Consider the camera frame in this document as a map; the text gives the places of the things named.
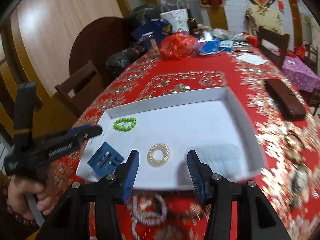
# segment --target patterned tablecloth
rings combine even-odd
[[[259,50],[250,49],[254,54],[265,58]],[[250,65],[235,59],[239,55],[238,52],[223,53],[220,56],[189,57],[179,61],[150,60],[144,56],[130,65],[106,88],[82,114],[75,126],[96,125],[106,109],[133,101],[187,90],[229,86],[251,118],[257,132],[257,140],[262,145],[268,161],[269,168],[263,169],[261,174],[253,179],[279,214],[292,240],[308,239],[320,221],[320,201],[317,199],[317,191],[320,189],[319,126],[309,112],[303,121],[284,121],[264,88],[264,79],[281,79],[293,89],[300,102],[304,104],[301,96],[270,61],[264,65]],[[300,198],[300,208],[293,211],[288,204],[295,168],[285,157],[286,129],[294,130],[301,137],[306,148],[301,155],[309,171],[308,185]],[[81,150],[53,163],[59,197],[73,181],[82,181],[75,173],[84,147],[85,144]],[[150,211],[153,208],[151,199],[154,193],[139,192],[140,211]],[[165,239],[165,235],[170,236],[167,239],[203,239],[209,207],[199,205],[190,191],[159,194],[165,199],[168,208],[167,220],[159,226],[147,227],[136,224],[131,218],[131,200],[125,206],[117,206],[124,239]],[[230,238],[232,240],[236,239],[236,225],[236,205],[233,205]],[[93,205],[90,210],[90,229],[91,236],[95,236]]]
[[[313,92],[315,88],[320,89],[320,78],[299,57],[286,56],[282,71],[299,90]]]

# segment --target blue box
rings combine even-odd
[[[220,40],[199,40],[198,43],[201,46],[200,52],[203,54],[219,51]]]
[[[233,41],[221,41],[220,50],[231,52],[233,47]]]

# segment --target purple tablecloth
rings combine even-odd
[[[320,89],[320,78],[298,57],[286,56],[282,72],[299,90],[313,92],[315,88]]]

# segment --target metal bolt head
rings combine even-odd
[[[220,174],[218,174],[218,173],[212,174],[211,177],[212,177],[214,180],[219,180],[219,179],[221,179],[221,176],[220,176]]]
[[[76,181],[76,182],[72,183],[71,187],[72,188],[79,188],[80,185],[81,185],[80,182]]]
[[[116,176],[113,173],[107,175],[107,180],[114,180],[115,178]]]
[[[257,185],[253,180],[249,180],[247,184],[249,185],[249,187],[255,187]]]

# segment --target red tablecloth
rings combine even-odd
[[[257,49],[252,50],[261,55]],[[290,82],[270,61],[264,65],[250,65],[236,60],[237,56],[239,53],[235,52],[220,56],[188,57],[179,61],[150,60],[144,56],[129,66],[92,103],[75,126],[96,125],[104,110],[133,101],[173,92],[229,86],[251,118],[256,128],[257,140],[262,144],[268,161],[269,168],[264,169],[253,180],[270,200],[291,238],[308,239],[320,221],[320,201],[316,193],[320,187],[318,124],[309,112],[303,121],[283,121],[273,100],[265,91],[263,81],[265,78],[279,78],[292,88]],[[292,89],[304,103],[295,88]],[[286,145],[282,132],[285,127],[295,130],[307,148],[302,155],[309,169],[309,182],[301,195],[301,207],[293,211],[288,203],[294,167],[285,158]],[[85,145],[80,151],[53,163],[58,196],[61,196],[73,181],[82,181],[75,176],[75,172],[84,147]],[[203,239],[208,207],[197,204],[191,192],[160,194],[164,197],[171,215],[160,226],[148,228],[138,224],[135,230],[140,239],[162,239],[169,231],[170,239]],[[149,193],[139,198],[138,206],[141,210],[152,208],[151,196]],[[130,201],[126,206],[118,206],[117,209],[124,239],[135,239],[131,228]],[[232,240],[236,239],[236,225],[236,205],[233,205]],[[94,226],[94,208],[91,207],[91,236],[95,235]]]

